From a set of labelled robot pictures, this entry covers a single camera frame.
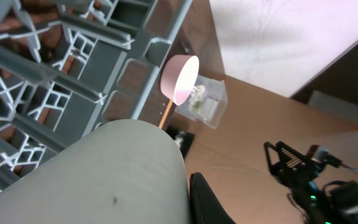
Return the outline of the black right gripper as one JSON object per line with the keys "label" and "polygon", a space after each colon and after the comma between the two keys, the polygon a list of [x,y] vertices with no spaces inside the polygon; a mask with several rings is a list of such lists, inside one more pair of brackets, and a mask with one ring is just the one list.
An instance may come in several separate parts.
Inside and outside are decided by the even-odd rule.
{"label": "black right gripper", "polygon": [[[305,223],[358,223],[357,181],[333,180],[322,187],[314,181],[326,166],[345,167],[358,173],[357,169],[318,145],[301,154],[284,142],[265,142],[264,151],[270,174],[279,183],[288,184],[287,197]],[[272,163],[270,151],[277,153],[278,162]]]}

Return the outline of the white paper napkin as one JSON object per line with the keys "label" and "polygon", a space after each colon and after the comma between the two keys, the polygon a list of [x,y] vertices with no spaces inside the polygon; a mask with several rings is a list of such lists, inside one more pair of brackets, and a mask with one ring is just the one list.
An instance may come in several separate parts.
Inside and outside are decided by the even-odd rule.
{"label": "white paper napkin", "polygon": [[203,103],[203,95],[205,94],[206,87],[204,85],[195,85],[189,96],[189,109],[197,111]]}

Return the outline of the pink plastic bowl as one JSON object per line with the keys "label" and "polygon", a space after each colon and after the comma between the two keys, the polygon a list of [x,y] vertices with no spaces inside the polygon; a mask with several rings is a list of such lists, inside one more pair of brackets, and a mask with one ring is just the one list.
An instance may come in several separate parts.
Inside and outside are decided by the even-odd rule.
{"label": "pink plastic bowl", "polygon": [[195,55],[174,55],[168,60],[160,77],[161,92],[174,104],[182,105],[189,97],[200,68]]}

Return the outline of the wooden chopstick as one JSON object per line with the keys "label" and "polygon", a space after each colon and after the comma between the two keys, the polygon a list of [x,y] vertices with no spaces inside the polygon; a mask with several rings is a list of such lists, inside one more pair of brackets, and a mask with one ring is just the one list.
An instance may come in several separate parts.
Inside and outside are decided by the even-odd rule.
{"label": "wooden chopstick", "polygon": [[165,111],[162,113],[162,117],[160,119],[158,127],[160,129],[165,129],[172,118],[172,115],[175,111],[175,104],[172,100],[169,100],[168,103],[165,106]]}

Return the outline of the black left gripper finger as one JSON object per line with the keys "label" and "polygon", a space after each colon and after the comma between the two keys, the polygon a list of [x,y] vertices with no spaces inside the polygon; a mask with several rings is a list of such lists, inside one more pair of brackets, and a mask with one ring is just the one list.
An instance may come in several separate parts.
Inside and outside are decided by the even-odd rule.
{"label": "black left gripper finger", "polygon": [[195,224],[235,224],[200,172],[190,176],[190,209]]}

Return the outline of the cream plastic cup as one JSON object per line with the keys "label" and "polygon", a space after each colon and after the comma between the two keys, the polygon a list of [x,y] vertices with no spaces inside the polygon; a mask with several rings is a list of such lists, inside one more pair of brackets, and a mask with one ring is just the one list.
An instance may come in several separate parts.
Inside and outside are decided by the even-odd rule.
{"label": "cream plastic cup", "polygon": [[190,222],[178,146],[134,119],[102,125],[0,193],[0,224]]}

